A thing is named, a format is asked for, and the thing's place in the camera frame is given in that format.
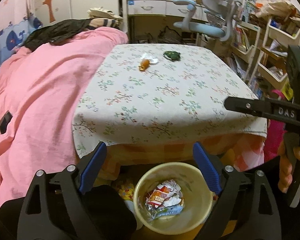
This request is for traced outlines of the orange snack wrapper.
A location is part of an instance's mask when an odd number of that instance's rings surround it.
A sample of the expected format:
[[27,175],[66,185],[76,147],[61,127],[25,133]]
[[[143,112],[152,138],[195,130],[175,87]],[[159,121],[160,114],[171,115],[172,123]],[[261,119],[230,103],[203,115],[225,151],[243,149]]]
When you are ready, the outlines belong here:
[[183,193],[180,185],[173,179],[160,182],[146,195],[145,203],[148,207],[171,207],[181,203]]

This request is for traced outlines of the white tissue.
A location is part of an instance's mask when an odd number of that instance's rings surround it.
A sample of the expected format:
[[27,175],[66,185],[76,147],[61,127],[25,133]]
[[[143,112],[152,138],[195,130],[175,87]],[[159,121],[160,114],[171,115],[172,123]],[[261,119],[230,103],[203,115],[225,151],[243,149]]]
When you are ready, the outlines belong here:
[[149,61],[149,64],[157,64],[159,63],[159,59],[156,58],[156,57],[153,57],[147,53],[144,53],[141,58],[140,58],[141,62],[145,61],[145,60],[148,60]]

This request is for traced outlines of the yellow trash bin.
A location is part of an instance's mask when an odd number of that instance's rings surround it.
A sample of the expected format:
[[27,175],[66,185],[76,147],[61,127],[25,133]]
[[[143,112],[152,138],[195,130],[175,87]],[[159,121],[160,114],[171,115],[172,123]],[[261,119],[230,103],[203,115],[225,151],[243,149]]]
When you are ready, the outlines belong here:
[[165,163],[138,181],[134,210],[142,224],[162,235],[179,235],[208,218],[213,197],[200,170],[187,163]]

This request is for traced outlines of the red fabric bag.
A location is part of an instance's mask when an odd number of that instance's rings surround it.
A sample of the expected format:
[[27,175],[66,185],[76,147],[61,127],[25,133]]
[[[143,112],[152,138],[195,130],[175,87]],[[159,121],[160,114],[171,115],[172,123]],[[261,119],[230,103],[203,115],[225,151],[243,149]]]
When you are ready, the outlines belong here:
[[277,150],[285,133],[285,124],[283,122],[270,119],[268,119],[267,122],[267,138],[263,148],[265,163],[277,156]]

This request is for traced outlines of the white bookshelf rack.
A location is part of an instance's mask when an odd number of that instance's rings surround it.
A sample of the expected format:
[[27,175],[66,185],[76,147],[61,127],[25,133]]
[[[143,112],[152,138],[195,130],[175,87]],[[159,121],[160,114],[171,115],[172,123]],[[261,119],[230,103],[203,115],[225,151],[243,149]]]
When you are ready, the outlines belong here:
[[229,66],[259,99],[291,100],[287,54],[289,46],[300,46],[300,7],[291,0],[244,0],[240,17]]

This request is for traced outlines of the black phone on duvet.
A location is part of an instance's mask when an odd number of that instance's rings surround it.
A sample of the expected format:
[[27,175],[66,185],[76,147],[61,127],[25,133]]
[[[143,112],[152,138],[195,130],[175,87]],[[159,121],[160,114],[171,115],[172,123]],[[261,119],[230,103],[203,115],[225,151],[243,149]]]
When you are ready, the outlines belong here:
[[7,131],[7,126],[11,122],[13,115],[7,111],[0,119],[0,134],[4,134]]

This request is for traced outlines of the pink duvet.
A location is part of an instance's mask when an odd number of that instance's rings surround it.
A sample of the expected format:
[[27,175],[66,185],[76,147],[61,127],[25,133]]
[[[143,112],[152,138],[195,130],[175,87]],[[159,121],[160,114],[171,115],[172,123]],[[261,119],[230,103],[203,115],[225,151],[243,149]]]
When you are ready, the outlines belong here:
[[0,134],[0,207],[24,197],[34,174],[62,171],[78,161],[72,117],[90,79],[127,35],[101,27],[60,46],[26,47],[0,67],[0,119],[13,117]]

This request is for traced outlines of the blue grey desk chair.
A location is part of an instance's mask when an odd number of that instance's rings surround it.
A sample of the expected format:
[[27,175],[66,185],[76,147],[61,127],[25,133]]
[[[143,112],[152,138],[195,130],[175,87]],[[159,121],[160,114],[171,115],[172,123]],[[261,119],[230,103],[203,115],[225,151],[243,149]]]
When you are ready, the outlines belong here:
[[187,14],[181,22],[175,22],[174,27],[182,31],[193,32],[217,38],[225,42],[232,38],[233,29],[239,8],[244,0],[202,0],[205,8],[207,24],[192,22],[197,10],[197,3],[193,0],[176,0],[176,5],[187,6]]

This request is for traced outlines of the green knitted toy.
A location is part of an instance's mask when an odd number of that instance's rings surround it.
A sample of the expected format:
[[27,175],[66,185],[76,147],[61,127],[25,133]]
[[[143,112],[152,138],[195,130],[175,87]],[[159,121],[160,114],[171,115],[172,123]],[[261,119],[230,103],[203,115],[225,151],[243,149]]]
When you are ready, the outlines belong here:
[[181,55],[177,51],[165,51],[163,56],[170,61],[180,61]]

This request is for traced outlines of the floral white tablecloth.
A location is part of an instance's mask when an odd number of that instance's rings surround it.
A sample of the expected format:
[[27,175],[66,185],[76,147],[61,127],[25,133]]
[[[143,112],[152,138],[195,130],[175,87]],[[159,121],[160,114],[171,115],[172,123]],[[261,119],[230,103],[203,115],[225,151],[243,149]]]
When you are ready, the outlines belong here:
[[[177,51],[170,61],[165,51]],[[144,72],[140,58],[159,59]],[[254,99],[241,78],[212,51],[176,44],[124,44],[105,58],[83,93],[72,121],[77,154],[99,142],[167,145],[207,137],[250,134],[264,138],[267,120],[227,111],[229,97]]]

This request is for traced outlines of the white desk with drawers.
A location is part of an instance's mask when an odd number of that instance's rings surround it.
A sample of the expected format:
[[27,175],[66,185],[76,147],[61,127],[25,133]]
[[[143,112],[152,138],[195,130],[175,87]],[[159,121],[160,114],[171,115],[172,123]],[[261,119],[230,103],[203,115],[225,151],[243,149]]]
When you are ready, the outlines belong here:
[[122,0],[122,10],[130,43],[157,43],[166,27],[173,29],[187,14],[186,6],[173,0]]

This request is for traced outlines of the black jacket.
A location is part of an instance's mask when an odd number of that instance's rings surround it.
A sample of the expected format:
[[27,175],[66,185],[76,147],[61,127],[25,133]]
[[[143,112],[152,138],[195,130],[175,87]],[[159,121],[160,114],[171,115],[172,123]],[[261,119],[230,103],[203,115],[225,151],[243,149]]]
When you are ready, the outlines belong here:
[[24,46],[30,51],[35,51],[38,47],[46,43],[60,45],[65,40],[88,29],[90,22],[91,19],[69,19],[37,29],[29,35],[24,42]]

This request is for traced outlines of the striped beige cloth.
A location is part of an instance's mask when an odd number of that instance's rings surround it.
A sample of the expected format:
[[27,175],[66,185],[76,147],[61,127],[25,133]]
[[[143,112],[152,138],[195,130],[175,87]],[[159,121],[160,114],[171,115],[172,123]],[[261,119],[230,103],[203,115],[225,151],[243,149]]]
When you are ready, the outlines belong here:
[[90,23],[86,26],[86,29],[97,29],[100,27],[110,27],[119,29],[119,22],[115,19],[109,18],[93,18]]

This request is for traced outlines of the whale print curtain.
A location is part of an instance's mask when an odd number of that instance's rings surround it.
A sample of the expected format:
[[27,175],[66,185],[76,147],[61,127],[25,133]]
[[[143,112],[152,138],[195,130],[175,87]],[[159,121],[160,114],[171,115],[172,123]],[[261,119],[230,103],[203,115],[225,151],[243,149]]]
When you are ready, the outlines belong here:
[[0,1],[0,66],[43,26],[34,14],[33,0]]

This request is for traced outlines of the cream canvas bag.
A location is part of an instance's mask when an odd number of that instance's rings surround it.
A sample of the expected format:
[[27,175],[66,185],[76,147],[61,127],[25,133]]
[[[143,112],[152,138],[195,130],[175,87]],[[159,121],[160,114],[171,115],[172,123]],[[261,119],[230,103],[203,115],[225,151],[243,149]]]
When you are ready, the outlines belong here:
[[103,9],[102,7],[90,8],[87,11],[87,13],[90,18],[108,18],[108,19],[117,20],[117,21],[123,20],[123,17],[113,13],[111,10]]

